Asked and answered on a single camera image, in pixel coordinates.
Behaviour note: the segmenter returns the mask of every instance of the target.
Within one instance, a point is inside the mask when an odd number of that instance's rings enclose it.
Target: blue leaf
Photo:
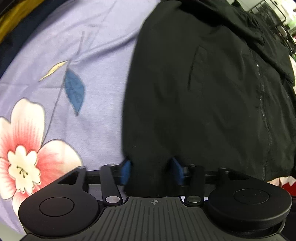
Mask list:
[[[77,116],[84,99],[84,84],[80,78],[70,69],[68,69],[66,72],[65,89]]]

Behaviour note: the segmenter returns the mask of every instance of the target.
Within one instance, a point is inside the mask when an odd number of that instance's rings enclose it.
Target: welt pocket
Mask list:
[[[208,73],[209,53],[202,46],[198,46],[189,73],[188,90],[202,94],[203,84]]]

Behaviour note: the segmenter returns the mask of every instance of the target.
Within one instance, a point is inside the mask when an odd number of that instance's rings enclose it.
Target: ribbed gray surface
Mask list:
[[[178,197],[129,198],[108,207],[89,229],[58,241],[246,241],[214,226],[201,208],[184,206]],[[27,235],[22,241],[41,241]],[[276,234],[257,241],[284,241]]]

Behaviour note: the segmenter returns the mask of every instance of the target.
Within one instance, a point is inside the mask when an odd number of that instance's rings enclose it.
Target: black jacket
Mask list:
[[[294,84],[288,50],[255,15],[225,0],[159,3],[142,27],[127,83],[127,194],[167,190],[172,156],[264,181],[296,177]]]

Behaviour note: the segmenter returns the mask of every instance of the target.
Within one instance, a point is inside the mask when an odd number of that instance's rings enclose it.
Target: pink flower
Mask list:
[[[0,196],[12,197],[17,215],[28,196],[81,166],[78,154],[65,142],[52,140],[41,146],[44,119],[43,107],[26,99],[16,103],[10,123],[0,117]]]

